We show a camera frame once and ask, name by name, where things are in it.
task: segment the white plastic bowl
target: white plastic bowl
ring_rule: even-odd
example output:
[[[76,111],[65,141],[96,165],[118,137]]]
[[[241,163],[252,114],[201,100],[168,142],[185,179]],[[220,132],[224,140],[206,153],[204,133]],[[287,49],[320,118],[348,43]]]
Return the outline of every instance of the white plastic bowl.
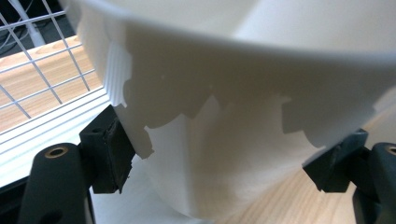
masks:
[[[245,208],[394,104],[395,1],[64,7],[154,187],[188,216]]]

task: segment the wire rack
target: wire rack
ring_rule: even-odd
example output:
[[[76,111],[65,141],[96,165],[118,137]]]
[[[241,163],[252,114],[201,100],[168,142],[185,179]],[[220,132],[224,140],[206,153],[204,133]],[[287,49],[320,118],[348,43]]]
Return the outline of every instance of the wire rack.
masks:
[[[8,2],[17,9],[18,0]],[[52,12],[47,0],[34,4],[42,4],[46,14],[28,18],[22,14],[29,8],[24,8],[21,13],[17,10],[21,15],[18,21],[8,22],[0,13],[4,24],[0,32],[7,32],[6,41],[12,39],[21,49],[19,53],[0,58],[0,133],[99,87],[78,38],[65,37],[57,22],[65,12]],[[59,40],[29,49],[21,39],[29,35],[35,42],[33,32],[42,21],[53,24]],[[27,30],[26,34],[17,35],[18,28]]]

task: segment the wooden surface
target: wooden surface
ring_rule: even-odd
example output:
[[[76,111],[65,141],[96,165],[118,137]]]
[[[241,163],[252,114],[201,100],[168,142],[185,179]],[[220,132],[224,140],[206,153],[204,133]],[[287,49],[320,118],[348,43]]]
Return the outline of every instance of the wooden surface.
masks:
[[[73,46],[78,43],[76,37],[67,39]],[[31,49],[33,58],[48,55],[49,53],[64,49],[62,42],[55,42],[47,46]],[[73,49],[82,72],[92,69],[92,65],[83,51],[82,47]],[[0,59],[0,69],[12,64],[26,62],[23,53],[15,54]],[[68,52],[57,54],[48,59],[38,61],[37,65],[45,74],[51,85],[74,77],[78,74]],[[92,89],[100,86],[95,73],[86,76]],[[46,88],[45,83],[31,64],[25,65],[10,72],[0,75],[0,84],[12,94],[15,99],[20,99],[35,91]],[[80,78],[68,84],[55,88],[63,102],[81,95],[87,90]],[[0,105],[10,100],[0,92]],[[55,106],[59,105],[50,91],[22,101],[21,106],[30,116],[37,116]],[[27,118],[15,106],[11,105],[0,110],[0,132],[13,125],[26,121]],[[310,181],[304,171],[291,175],[286,181],[274,186],[265,192],[258,200],[231,217],[217,220],[216,223],[355,223],[351,197],[354,188],[349,188],[346,194],[325,194],[318,192],[315,185]]]
[[[79,40],[76,36],[69,37],[66,41],[69,47],[79,44]],[[33,59],[39,59],[62,49],[65,49],[65,45],[64,42],[60,40],[43,47],[30,49],[28,52]],[[92,64],[85,54],[83,47],[71,49],[71,52],[76,58],[82,73],[92,70]],[[29,60],[23,52],[10,55],[0,59],[0,70],[26,62],[29,62]],[[36,62],[36,65],[39,67],[51,86],[57,85],[67,79],[77,77],[79,75],[78,70],[67,50],[46,59],[39,60]],[[84,77],[92,90],[101,86],[101,83],[94,72],[89,73]],[[48,87],[31,63],[5,73],[1,73],[0,84],[15,100],[19,100],[38,91],[42,91]],[[80,77],[53,89],[56,94],[59,95],[63,104],[88,91]],[[0,105],[6,105],[10,102],[11,100],[0,91]],[[21,101],[20,105],[26,110],[30,117],[34,118],[60,105],[60,103],[57,101],[54,94],[50,90],[47,90],[32,98]],[[17,108],[16,105],[9,105],[2,108],[0,110],[0,132],[26,120],[28,120],[28,118]]]

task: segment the metal grid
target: metal grid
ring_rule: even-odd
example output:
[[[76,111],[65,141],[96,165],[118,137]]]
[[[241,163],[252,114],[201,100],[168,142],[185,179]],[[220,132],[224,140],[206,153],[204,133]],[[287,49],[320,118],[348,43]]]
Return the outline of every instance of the metal grid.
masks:
[[[6,88],[4,88],[4,86],[2,85],[2,83],[0,83],[0,91],[9,99],[9,102],[3,105],[0,105],[0,110],[6,109],[9,106],[13,106],[15,105],[22,113],[23,115],[28,118],[31,119],[33,116],[29,114],[29,112],[21,105],[22,101],[25,101],[27,99],[31,99],[35,96],[37,96],[40,93],[43,93],[45,91],[50,91],[51,94],[56,98],[57,102],[59,103],[59,105],[64,104],[65,102],[61,99],[61,97],[59,96],[59,94],[56,92],[55,88],[62,86],[64,84],[67,84],[69,82],[72,82],[76,79],[80,79],[82,80],[86,91],[91,91],[91,88],[87,82],[86,76],[90,73],[92,73],[94,71],[94,69],[90,69],[88,71],[83,72],[80,65],[78,64],[78,61],[72,51],[72,49],[76,49],[81,47],[81,44],[76,44],[75,46],[69,46],[69,44],[66,41],[66,38],[64,37],[64,34],[58,24],[58,22],[55,20],[57,17],[63,16],[65,14],[64,11],[59,11],[59,12],[55,12],[52,13],[49,4],[47,3],[46,0],[42,0],[42,3],[45,7],[45,9],[47,10],[48,14],[44,15],[44,16],[39,16],[39,17],[35,17],[35,18],[29,18],[28,20],[23,20],[23,21],[17,21],[14,23],[8,23],[5,19],[5,17],[0,13],[0,20],[1,22],[4,24],[4,26],[0,27],[0,31],[5,31],[7,30],[9,32],[9,34],[12,36],[12,38],[14,39],[15,43],[18,44],[18,46],[21,48],[23,54],[27,57],[27,61],[23,62],[23,63],[17,63],[17,64],[12,64],[12,66],[10,67],[6,67],[2,70],[0,70],[0,76],[2,76],[4,73],[6,72],[10,72],[12,70],[21,68],[27,64],[30,64],[34,67],[34,69],[37,71],[37,73],[39,74],[39,76],[41,77],[41,79],[44,81],[45,83],[45,88],[40,90],[40,91],[36,91],[34,93],[30,93],[27,94],[25,96],[22,97],[14,97],[12,95],[11,92],[9,92]],[[39,21],[44,21],[44,20],[48,20],[51,19],[51,21],[53,22],[53,25],[56,28],[56,31],[59,35],[59,37],[61,38],[62,42],[65,45],[64,49],[59,49],[56,51],[51,52],[50,54],[38,57],[38,58],[34,58],[32,57],[32,55],[29,53],[29,50],[26,49],[26,47],[22,44],[22,42],[20,41],[20,39],[18,38],[18,36],[15,34],[14,29],[19,27],[19,26],[24,26],[26,24],[29,23],[33,23],[33,22],[39,22]],[[37,63],[39,63],[40,61],[46,60],[50,57],[54,57],[56,55],[59,55],[61,53],[67,52],[71,61],[73,62],[75,68],[77,69],[78,73],[73,76],[70,77],[66,80],[63,80],[62,82],[56,83],[56,84],[50,84],[48,78],[45,76],[45,74],[43,73],[43,71],[41,71],[40,67],[37,65]]]

